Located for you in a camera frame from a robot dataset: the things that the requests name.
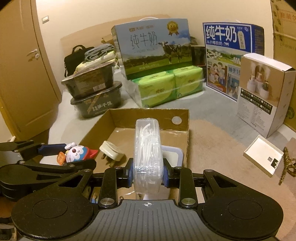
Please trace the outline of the Doraemon figurine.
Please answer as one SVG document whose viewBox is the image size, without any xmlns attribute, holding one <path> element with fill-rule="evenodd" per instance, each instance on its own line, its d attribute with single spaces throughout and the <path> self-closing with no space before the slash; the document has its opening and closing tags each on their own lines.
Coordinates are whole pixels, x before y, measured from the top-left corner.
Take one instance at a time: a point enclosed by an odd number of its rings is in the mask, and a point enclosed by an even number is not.
<svg viewBox="0 0 296 241">
<path fill-rule="evenodd" d="M 75 142 L 67 144 L 64 149 L 65 152 L 59 152 L 57 156 L 57 163 L 61 166 L 66 163 L 93 159 L 99 152 L 86 146 L 77 145 Z"/>
</svg>

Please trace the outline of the square white night light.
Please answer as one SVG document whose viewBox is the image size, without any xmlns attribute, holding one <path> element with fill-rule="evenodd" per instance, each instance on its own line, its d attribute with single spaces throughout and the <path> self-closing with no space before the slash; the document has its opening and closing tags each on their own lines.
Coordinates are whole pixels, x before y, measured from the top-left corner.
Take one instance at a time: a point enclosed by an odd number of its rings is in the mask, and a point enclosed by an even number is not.
<svg viewBox="0 0 296 241">
<path fill-rule="evenodd" d="M 180 148 L 162 145 L 162 153 L 172 167 L 183 165 L 184 153 Z"/>
</svg>

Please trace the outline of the cream power plug adapter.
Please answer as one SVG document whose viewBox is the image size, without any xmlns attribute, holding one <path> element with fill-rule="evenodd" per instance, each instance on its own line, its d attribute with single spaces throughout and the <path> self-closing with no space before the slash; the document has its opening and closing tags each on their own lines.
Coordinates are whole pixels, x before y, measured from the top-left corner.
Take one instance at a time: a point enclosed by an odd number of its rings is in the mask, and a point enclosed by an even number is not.
<svg viewBox="0 0 296 241">
<path fill-rule="evenodd" d="M 119 162 L 125 155 L 123 151 L 119 149 L 115 144 L 110 141 L 104 141 L 99 147 L 100 152 L 102 152 L 101 159 L 109 158 L 112 161 Z"/>
</svg>

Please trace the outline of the open cardboard tray box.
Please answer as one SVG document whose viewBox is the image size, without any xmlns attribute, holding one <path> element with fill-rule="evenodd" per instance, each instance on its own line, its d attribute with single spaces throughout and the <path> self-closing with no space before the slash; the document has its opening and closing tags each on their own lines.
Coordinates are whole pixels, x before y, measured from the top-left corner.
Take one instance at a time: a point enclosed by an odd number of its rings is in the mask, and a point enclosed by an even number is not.
<svg viewBox="0 0 296 241">
<path fill-rule="evenodd" d="M 144 199 L 167 199 L 170 189 L 160 184 L 166 158 L 172 167 L 187 166 L 189 111 L 187 109 L 109 109 L 80 144 L 97 150 L 109 141 L 125 154 L 119 165 L 135 158 L 132 188 Z"/>
</svg>

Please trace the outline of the wooden door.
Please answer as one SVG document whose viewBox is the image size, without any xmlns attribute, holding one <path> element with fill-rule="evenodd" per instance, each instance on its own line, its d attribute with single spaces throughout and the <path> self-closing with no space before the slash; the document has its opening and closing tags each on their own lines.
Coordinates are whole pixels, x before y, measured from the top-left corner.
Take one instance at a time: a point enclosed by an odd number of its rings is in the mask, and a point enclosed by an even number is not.
<svg viewBox="0 0 296 241">
<path fill-rule="evenodd" d="M 1 9 L 1 114 L 11 134 L 26 140 L 48 130 L 61 100 L 36 2 L 10 1 Z"/>
</svg>

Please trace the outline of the lower black instant food bowl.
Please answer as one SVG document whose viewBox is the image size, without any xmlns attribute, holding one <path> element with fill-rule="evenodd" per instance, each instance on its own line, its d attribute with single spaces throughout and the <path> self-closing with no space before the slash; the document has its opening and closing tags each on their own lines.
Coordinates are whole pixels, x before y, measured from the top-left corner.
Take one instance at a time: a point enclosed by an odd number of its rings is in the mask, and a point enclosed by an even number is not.
<svg viewBox="0 0 296 241">
<path fill-rule="evenodd" d="M 83 118 L 93 118 L 105 113 L 108 109 L 121 106 L 121 87 L 122 83 L 115 81 L 111 88 L 79 100 L 72 98 L 70 103 L 79 111 Z"/>
</svg>

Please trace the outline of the upper black instant food bowl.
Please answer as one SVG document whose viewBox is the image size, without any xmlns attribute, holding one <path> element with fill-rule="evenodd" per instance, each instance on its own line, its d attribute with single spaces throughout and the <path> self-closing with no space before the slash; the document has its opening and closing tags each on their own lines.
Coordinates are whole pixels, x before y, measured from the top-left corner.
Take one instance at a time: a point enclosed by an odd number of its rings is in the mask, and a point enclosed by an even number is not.
<svg viewBox="0 0 296 241">
<path fill-rule="evenodd" d="M 113 67 L 114 62 L 108 61 L 70 75 L 62 84 L 74 99 L 82 99 L 112 87 Z"/>
</svg>

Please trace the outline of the green tissue pack left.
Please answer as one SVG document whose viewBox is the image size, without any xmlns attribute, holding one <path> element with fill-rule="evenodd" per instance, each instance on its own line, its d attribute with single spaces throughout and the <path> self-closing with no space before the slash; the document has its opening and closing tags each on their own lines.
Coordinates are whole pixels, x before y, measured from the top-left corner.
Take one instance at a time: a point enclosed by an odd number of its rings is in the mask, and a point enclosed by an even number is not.
<svg viewBox="0 0 296 241">
<path fill-rule="evenodd" d="M 132 80 L 132 94 L 142 108 L 152 108 L 177 99 L 173 73 L 163 71 Z"/>
</svg>

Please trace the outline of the green tissue pack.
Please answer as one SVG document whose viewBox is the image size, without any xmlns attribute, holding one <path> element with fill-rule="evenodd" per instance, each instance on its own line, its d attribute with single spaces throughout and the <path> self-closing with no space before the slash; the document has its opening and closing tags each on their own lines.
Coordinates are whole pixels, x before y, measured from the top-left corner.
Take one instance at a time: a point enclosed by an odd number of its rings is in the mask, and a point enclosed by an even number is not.
<svg viewBox="0 0 296 241">
<path fill-rule="evenodd" d="M 177 98 L 182 98 L 203 90 L 203 69 L 197 66 L 187 66 L 173 70 L 176 83 Z"/>
<path fill-rule="evenodd" d="M 163 71 L 132 80 L 132 94 L 142 108 L 152 108 L 177 99 L 173 73 Z"/>
</svg>

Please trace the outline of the white shallow box lid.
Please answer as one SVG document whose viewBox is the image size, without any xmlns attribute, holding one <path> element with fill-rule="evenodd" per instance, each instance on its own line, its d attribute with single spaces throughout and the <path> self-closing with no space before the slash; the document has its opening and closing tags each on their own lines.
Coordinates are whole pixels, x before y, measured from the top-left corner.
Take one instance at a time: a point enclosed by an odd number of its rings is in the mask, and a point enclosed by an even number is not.
<svg viewBox="0 0 296 241">
<path fill-rule="evenodd" d="M 283 158 L 283 151 L 258 135 L 244 151 L 243 156 L 268 177 L 272 177 Z"/>
</svg>

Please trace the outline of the green tissue pack right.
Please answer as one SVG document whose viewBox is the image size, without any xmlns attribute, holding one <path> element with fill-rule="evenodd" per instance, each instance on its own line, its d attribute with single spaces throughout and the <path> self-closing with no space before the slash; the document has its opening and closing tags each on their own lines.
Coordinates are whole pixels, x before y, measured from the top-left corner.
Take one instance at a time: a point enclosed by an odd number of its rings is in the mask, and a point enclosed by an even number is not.
<svg viewBox="0 0 296 241">
<path fill-rule="evenodd" d="M 173 70 L 176 83 L 177 98 L 182 98 L 203 90 L 203 69 L 197 66 L 187 66 Z"/>
</svg>

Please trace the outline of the gold hair claw clip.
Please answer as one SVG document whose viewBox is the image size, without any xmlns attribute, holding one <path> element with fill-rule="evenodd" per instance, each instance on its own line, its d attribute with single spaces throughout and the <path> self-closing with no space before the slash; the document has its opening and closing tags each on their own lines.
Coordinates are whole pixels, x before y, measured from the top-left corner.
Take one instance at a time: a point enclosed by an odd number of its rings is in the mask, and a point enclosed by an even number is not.
<svg viewBox="0 0 296 241">
<path fill-rule="evenodd" d="M 296 177 L 295 158 L 290 157 L 287 147 L 284 147 L 283 149 L 283 163 L 284 163 L 284 168 L 278 183 L 279 185 L 283 183 L 286 174 L 289 174 L 292 177 Z"/>
</svg>

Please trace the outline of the white humidifier product box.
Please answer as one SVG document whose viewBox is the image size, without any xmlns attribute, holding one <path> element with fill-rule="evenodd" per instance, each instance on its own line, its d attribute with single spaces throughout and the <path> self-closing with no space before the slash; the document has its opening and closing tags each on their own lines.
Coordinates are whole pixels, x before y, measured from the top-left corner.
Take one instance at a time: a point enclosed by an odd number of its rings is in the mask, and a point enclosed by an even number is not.
<svg viewBox="0 0 296 241">
<path fill-rule="evenodd" d="M 284 122 L 295 83 L 295 69 L 266 56 L 241 59 L 237 115 L 264 138 Z"/>
</svg>

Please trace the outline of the cow picture milk box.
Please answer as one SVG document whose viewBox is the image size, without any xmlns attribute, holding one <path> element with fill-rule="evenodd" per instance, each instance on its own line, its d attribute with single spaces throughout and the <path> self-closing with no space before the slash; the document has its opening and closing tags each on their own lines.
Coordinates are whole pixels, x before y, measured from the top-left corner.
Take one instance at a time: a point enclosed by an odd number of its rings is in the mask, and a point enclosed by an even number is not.
<svg viewBox="0 0 296 241">
<path fill-rule="evenodd" d="M 111 29 L 119 66 L 128 80 L 192 64 L 185 18 L 150 19 Z"/>
</svg>

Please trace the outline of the large brown cardboard box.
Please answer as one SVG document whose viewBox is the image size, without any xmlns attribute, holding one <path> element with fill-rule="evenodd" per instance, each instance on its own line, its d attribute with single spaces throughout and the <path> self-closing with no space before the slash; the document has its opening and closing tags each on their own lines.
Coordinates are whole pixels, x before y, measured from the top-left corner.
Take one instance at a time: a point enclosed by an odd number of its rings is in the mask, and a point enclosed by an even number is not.
<svg viewBox="0 0 296 241">
<path fill-rule="evenodd" d="M 288 1 L 270 1 L 273 17 L 273 58 L 295 68 L 295 9 Z M 284 124 L 295 131 L 295 83 L 285 85 Z"/>
</svg>

